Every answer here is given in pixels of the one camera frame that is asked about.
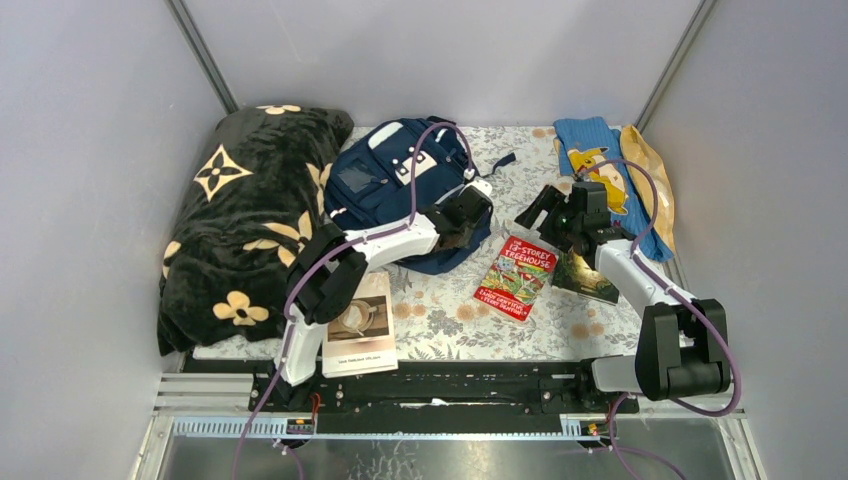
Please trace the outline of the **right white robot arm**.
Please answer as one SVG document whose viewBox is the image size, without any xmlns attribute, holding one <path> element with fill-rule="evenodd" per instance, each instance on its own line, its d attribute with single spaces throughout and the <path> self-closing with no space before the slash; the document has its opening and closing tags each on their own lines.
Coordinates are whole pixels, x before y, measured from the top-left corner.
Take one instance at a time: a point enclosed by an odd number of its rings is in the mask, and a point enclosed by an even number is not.
<svg viewBox="0 0 848 480">
<path fill-rule="evenodd" d="M 641 316 L 635 354 L 587 361 L 588 375 L 573 386 L 579 407 L 597 412 L 618 392 L 658 401 L 728 390 L 723 306 L 697 299 L 647 262 L 634 235 L 613 224 L 602 184 L 577 182 L 569 194 L 546 186 L 515 221 L 558 250 L 579 254 Z"/>
</svg>

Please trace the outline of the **navy blue student backpack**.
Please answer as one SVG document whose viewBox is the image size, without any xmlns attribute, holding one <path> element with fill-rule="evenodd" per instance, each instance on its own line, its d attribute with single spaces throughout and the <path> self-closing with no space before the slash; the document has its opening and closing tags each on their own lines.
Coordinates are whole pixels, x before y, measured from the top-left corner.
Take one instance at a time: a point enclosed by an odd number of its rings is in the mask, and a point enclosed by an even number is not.
<svg viewBox="0 0 848 480">
<path fill-rule="evenodd" d="M 325 211 L 343 231 L 412 218 L 457 195 L 467 168 L 479 172 L 454 123 L 438 117 L 388 121 L 339 155 L 324 188 Z M 448 272 L 490 235 L 492 216 L 493 206 L 469 247 L 396 262 L 429 275 Z"/>
</svg>

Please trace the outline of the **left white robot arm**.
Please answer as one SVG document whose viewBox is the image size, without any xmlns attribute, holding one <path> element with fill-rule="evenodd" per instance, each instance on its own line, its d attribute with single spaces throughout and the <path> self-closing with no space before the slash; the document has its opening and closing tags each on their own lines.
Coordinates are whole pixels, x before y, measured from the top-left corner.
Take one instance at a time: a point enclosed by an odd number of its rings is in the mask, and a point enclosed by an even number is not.
<svg viewBox="0 0 848 480">
<path fill-rule="evenodd" d="M 327 325 L 347 309 L 366 273 L 407 257 L 469 246 L 492 208 L 491 192 L 488 182 L 474 180 L 412 218 L 366 230 L 320 227 L 286 272 L 287 324 L 272 398 L 288 411 L 304 407 Z"/>
</svg>

